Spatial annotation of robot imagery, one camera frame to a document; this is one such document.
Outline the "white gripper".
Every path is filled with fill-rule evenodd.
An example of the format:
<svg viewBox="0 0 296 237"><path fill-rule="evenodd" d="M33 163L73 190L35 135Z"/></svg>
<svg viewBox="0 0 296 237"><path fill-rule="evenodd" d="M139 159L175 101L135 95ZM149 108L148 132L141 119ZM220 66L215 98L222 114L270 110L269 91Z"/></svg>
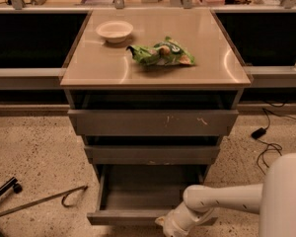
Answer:
<svg viewBox="0 0 296 237"><path fill-rule="evenodd" d="M172 218L160 216L155 219L155 223L163 228L163 233L166 237L179 237L178 227Z"/></svg>

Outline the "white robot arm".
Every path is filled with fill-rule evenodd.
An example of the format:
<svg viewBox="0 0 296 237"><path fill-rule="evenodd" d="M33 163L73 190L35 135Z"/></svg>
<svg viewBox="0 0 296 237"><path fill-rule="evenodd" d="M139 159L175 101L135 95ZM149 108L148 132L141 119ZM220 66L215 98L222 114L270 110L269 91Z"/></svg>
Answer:
<svg viewBox="0 0 296 237"><path fill-rule="evenodd" d="M183 201L156 219L166 237L186 237L216 208L228 208L259 216L259 237L296 237L296 153L276 159L261 184L210 188L192 185Z"/></svg>

